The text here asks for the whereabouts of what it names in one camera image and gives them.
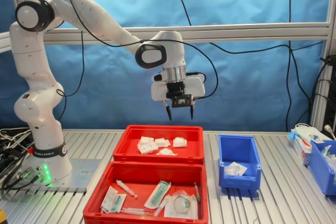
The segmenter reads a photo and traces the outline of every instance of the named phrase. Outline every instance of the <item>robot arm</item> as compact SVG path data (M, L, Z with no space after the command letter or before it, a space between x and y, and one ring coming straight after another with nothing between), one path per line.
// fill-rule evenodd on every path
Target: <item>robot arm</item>
M63 88L50 71L43 43L45 31L63 21L100 39L127 45L125 48L142 68L162 66L163 70L152 77L151 93L154 101L162 101L170 119L166 100L171 100L172 107L190 106L193 115L194 99L205 94L203 76L186 75L183 44L168 41L182 41L176 31L159 32L152 38L157 41L140 41L93 0L28 0L17 6L15 16L10 42L17 72L25 78L29 90L17 100L14 110L28 123L34 137L34 152L23 162L23 170L48 166L51 176L43 174L41 184L71 172L61 125L52 114L61 100L56 90Z

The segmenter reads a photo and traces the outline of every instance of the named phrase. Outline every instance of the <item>metal table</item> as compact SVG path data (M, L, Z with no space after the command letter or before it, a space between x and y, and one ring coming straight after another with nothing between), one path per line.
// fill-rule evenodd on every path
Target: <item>metal table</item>
M123 130L64 130L68 155L100 158L86 193L44 191L37 187L10 191L0 199L8 223L84 223L82 211ZM253 135L261 160L260 191L218 186L218 134ZM285 133L204 132L209 223L336 223L336 197L326 197Z

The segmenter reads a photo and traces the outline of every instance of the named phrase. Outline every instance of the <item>blue plastic bin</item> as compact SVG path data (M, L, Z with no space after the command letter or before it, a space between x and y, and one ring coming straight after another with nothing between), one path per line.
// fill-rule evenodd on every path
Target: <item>blue plastic bin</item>
M260 189L261 165L253 136L219 135L219 185L249 190ZM232 162L247 167L243 176L224 175Z
M326 159L322 156L321 150L331 145L328 152L336 154L336 141L323 140L323 144L317 144L311 141L311 155L309 169L313 174L321 191L325 195L336 195L336 183L334 182L335 172L330 168Z

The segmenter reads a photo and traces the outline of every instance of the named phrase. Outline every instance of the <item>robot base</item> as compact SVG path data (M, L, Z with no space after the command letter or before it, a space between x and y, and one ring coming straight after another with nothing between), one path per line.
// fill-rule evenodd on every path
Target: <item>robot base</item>
M70 158L69 160L72 165L72 171L69 175L57 181L50 182L49 185L34 183L32 190L86 192L101 159Z

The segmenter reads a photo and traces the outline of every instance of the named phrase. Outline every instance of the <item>blue background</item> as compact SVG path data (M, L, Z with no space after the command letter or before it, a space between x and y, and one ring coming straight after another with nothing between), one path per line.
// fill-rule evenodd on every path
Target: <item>blue background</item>
M180 0L95 0L121 26L188 25ZM278 23L288 21L288 0L184 0L193 25ZM12 0L0 6L0 32L14 21ZM328 0L292 0L292 22L324 22ZM318 41L293 41L299 48ZM255 50L287 44L287 41L218 43L230 51ZM151 76L160 69L140 68L123 48L85 45L86 72L78 93L68 98L61 119L64 128L122 129L129 124L199 125L205 130L284 131L289 99L286 90L288 49L229 55L210 44L194 44L213 61L219 76L217 92L196 103L194 120L189 108L172 109L170 122L160 102L150 95ZM320 66L322 44L295 51L300 82L310 94ZM81 75L81 46L46 46L50 68L69 94ZM198 51L185 46L187 70L206 73L207 94L215 87L210 63ZM291 62L292 108L289 125L308 107L299 90ZM11 52L0 54L0 126L24 125L14 114L14 103L28 89L17 73ZM64 101L55 109L62 112Z

